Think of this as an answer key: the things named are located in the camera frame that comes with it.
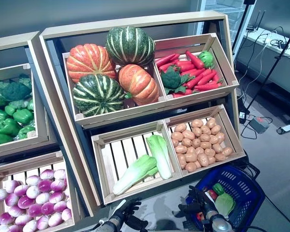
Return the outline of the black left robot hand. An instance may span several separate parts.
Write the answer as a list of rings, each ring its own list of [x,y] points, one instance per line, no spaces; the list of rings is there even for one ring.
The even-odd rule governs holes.
[[[121,225],[125,223],[127,226],[134,230],[146,232],[148,221],[141,220],[134,216],[135,211],[140,208],[139,206],[141,204],[141,198],[133,198],[131,200],[125,201],[123,205],[114,212],[114,215],[120,218],[120,221],[122,222]]]

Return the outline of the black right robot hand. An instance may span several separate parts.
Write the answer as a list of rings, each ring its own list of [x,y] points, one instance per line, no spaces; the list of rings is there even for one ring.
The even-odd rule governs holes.
[[[205,217],[209,213],[218,214],[215,204],[202,191],[195,186],[189,186],[188,196],[192,199],[190,204],[179,204],[178,208],[185,214],[196,214],[202,212]]]

